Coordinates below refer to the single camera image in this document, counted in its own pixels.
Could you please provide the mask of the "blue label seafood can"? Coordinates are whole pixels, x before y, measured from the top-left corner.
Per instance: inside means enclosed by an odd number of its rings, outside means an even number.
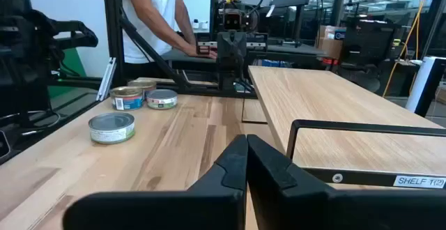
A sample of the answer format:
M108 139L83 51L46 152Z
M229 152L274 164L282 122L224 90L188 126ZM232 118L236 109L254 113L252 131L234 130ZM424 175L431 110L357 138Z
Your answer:
M144 103L143 89L134 86L120 86L109 91L112 107L119 111L140 109Z
M139 80L135 79L128 82L128 86L139 87L143 90L146 97L151 91L156 89L157 83L152 80Z

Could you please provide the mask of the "wooden shelf black metal frame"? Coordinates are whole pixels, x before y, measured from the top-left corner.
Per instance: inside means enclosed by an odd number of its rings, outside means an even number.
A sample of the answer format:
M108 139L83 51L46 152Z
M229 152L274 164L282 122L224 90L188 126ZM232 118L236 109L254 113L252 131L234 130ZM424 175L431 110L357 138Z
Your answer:
M394 187L397 176L446 178L439 125L329 71L252 66L249 74L276 145L323 181Z

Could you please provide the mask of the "white round stand base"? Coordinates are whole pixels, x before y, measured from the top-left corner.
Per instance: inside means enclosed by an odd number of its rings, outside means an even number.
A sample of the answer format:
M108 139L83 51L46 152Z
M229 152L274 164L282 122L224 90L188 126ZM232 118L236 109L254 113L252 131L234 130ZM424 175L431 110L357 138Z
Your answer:
M405 108L425 117L446 70L446 58L426 56L417 72Z

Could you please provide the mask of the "silver aluminium bar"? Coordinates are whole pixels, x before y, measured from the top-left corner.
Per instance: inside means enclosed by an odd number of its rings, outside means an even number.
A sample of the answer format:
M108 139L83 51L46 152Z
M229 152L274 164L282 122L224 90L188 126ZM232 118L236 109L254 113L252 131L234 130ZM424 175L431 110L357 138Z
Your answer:
M109 94L110 87L112 85L112 80L114 77L114 72L116 69L116 58L111 57L107 63L105 73L103 75L98 94L96 96L96 101L102 102Z

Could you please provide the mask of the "grey desk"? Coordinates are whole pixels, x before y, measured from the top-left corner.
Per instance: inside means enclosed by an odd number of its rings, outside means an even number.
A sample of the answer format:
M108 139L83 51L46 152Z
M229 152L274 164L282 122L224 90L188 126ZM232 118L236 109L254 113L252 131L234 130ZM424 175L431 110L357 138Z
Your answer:
M254 56L266 59L275 60L275 57L279 61L288 61L288 57L294 56L315 56L315 57L327 57L328 55L321 49L311 47L309 45L301 45L299 47L293 47L288 45L269 45L266 52L247 50L247 56ZM181 51L173 49L161 56L165 61L177 61L177 62L194 62L194 63L215 63L215 60L201 57L189 57Z

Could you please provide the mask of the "white shelf label sticker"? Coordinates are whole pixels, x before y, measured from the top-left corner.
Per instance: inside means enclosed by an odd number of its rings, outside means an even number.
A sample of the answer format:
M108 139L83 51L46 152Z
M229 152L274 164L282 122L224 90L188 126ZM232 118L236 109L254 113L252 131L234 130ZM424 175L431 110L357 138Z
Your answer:
M397 176L394 180L393 186L443 189L446 186L446 178L429 176Z

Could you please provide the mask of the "cardboard box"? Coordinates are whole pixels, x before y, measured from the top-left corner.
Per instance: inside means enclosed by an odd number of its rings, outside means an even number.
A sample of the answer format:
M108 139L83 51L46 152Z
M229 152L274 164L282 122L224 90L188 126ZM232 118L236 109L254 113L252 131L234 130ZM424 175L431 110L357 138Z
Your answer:
M346 27L320 26L316 48L321 49L331 59L339 59L346 35Z

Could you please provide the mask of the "person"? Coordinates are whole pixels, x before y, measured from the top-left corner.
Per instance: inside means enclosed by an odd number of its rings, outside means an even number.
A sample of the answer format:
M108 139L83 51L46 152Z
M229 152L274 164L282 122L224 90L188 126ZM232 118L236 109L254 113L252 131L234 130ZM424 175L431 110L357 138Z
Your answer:
M137 33L158 54L174 48L199 56L184 0L122 0L122 7Z

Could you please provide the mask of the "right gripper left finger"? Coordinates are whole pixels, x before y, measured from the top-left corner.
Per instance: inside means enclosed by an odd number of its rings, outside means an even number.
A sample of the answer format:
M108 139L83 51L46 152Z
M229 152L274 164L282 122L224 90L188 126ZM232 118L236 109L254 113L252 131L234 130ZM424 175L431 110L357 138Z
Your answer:
M90 194L65 211L63 230L245 230L247 157L238 135L187 190Z

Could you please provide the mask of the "green label tuna can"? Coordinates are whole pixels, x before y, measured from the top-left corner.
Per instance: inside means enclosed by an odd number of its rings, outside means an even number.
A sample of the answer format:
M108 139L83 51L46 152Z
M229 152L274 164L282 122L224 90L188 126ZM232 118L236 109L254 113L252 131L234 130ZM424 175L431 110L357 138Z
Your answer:
M169 89L155 89L146 95L146 101L151 109L171 109L178 103L178 94Z
M135 134L134 116L124 112L94 116L89 127L91 140L100 144L118 144Z

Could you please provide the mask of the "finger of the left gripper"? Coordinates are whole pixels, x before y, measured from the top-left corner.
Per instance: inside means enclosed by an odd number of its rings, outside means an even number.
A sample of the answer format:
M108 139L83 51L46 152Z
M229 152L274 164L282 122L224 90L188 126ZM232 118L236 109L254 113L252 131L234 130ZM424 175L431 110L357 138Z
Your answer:
M244 32L235 32L232 36L232 47L233 54L236 59L237 64L241 67L244 62L244 58L246 55L246 33Z
M217 35L217 57L220 67L228 67L231 63L232 40L229 32L220 32Z

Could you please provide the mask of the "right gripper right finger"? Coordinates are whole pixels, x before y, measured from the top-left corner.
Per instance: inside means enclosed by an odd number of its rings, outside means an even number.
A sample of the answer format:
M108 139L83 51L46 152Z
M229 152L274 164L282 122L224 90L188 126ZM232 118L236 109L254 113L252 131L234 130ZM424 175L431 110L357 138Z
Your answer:
M446 192L337 190L247 136L259 230L446 230Z

